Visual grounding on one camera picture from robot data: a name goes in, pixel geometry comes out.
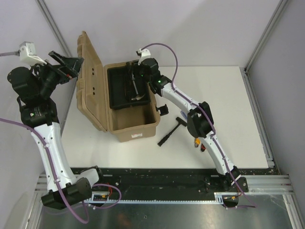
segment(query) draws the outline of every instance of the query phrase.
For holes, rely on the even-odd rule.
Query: gray floor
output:
[[[71,213],[42,210],[40,229],[291,229],[282,196],[251,196],[258,208],[225,210],[220,205],[119,204],[106,210],[90,208],[90,222]],[[76,209],[84,217],[83,209]]]

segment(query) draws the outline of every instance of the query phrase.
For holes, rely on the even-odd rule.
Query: hammer head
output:
[[[182,125],[184,125],[184,126],[187,126],[187,123],[186,123],[184,120],[182,120],[181,118],[176,117],[176,120],[178,121],[179,124],[182,124]]]

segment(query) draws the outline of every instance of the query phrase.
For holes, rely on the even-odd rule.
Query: black tray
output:
[[[136,96],[136,92],[126,66],[110,68],[107,70],[107,75],[111,109],[119,110],[131,106],[146,105],[150,102],[148,85],[139,76],[135,76],[134,81],[139,95],[145,94],[145,96],[138,101],[131,100]]]

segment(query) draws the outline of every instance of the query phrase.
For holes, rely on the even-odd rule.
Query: black latch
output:
[[[166,104],[164,106],[156,107],[156,110],[160,111],[160,116],[168,114],[168,107]]]

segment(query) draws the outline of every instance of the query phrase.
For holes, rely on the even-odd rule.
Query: white sticker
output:
[[[132,135],[132,138],[135,138],[135,137],[142,137],[143,136],[143,134],[142,133],[140,133],[140,134],[135,134],[135,135]]]

